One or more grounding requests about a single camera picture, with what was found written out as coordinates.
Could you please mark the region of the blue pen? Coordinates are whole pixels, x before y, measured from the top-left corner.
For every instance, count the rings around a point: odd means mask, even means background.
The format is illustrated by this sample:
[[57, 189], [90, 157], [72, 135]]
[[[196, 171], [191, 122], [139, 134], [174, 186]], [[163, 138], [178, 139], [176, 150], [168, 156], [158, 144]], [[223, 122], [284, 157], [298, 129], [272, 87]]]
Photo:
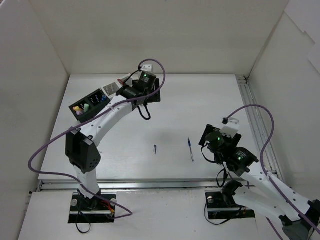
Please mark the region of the blue pen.
[[189, 137], [187, 138], [187, 142], [188, 142], [191, 161], [194, 162], [195, 160], [194, 160], [194, 155], [193, 155], [193, 151], [192, 151], [192, 144], [191, 144], [191, 140]]

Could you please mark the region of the green highlighter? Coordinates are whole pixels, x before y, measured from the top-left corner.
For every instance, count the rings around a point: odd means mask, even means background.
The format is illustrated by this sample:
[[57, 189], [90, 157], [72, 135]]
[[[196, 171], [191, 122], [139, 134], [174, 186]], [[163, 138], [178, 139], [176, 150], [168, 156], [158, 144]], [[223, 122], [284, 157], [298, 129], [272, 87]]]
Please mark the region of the green highlighter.
[[87, 103], [85, 103], [85, 104], [84, 104], [84, 107], [83, 107], [83, 112], [86, 113], [86, 112], [88, 112], [89, 110], [90, 110], [90, 106], [89, 106]]

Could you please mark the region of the yellow highlighter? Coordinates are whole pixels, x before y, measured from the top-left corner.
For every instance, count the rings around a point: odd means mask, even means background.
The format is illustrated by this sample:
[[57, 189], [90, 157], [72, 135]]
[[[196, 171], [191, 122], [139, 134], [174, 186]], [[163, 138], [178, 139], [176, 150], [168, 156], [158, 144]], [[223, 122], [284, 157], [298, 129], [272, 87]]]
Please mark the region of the yellow highlighter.
[[75, 106], [75, 107], [73, 107], [73, 110], [74, 110], [74, 111], [80, 111], [81, 108], [79, 108], [78, 106]]

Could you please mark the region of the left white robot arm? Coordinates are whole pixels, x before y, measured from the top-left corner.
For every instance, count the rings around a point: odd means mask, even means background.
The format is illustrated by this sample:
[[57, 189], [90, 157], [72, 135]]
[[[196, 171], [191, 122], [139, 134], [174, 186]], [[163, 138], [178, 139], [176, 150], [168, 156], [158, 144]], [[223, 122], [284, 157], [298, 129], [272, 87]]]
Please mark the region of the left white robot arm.
[[143, 72], [138, 80], [124, 83], [112, 94], [92, 94], [80, 102], [83, 116], [78, 120], [82, 124], [89, 121], [89, 124], [66, 134], [65, 154], [81, 183], [78, 192], [87, 209], [94, 210], [100, 204], [96, 168], [101, 161], [98, 146], [102, 139], [134, 110], [160, 102], [159, 88], [160, 80], [150, 72]]

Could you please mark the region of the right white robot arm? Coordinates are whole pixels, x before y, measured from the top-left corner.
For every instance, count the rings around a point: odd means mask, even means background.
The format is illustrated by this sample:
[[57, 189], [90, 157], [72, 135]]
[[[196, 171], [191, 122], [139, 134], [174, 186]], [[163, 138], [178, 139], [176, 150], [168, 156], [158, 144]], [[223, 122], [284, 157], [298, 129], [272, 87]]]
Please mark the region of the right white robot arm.
[[290, 240], [309, 240], [320, 224], [320, 202], [310, 200], [284, 184], [274, 174], [264, 170], [258, 158], [244, 147], [239, 147], [242, 136], [229, 134], [208, 124], [199, 145], [214, 156], [211, 161], [224, 173], [234, 173], [243, 181], [259, 189], [258, 194], [237, 180], [224, 184], [221, 200], [227, 206], [244, 206], [282, 225]]

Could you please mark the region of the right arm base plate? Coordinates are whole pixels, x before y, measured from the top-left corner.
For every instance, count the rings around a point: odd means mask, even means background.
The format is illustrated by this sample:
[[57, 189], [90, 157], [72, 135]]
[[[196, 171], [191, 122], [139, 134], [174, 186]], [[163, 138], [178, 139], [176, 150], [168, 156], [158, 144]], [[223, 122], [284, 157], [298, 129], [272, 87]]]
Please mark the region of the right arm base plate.
[[219, 191], [205, 192], [205, 200], [205, 217], [215, 225], [222, 225], [231, 220], [256, 218], [255, 212], [250, 208], [237, 204], [227, 205]]

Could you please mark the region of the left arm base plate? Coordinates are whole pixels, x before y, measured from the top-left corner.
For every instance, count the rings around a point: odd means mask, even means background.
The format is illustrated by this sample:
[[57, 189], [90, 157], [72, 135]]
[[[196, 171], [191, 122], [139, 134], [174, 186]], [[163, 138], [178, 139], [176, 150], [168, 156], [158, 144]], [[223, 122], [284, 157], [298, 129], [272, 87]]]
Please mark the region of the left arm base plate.
[[99, 198], [84, 199], [78, 193], [72, 195], [68, 223], [69, 224], [102, 224], [113, 223], [116, 210], [114, 205]]

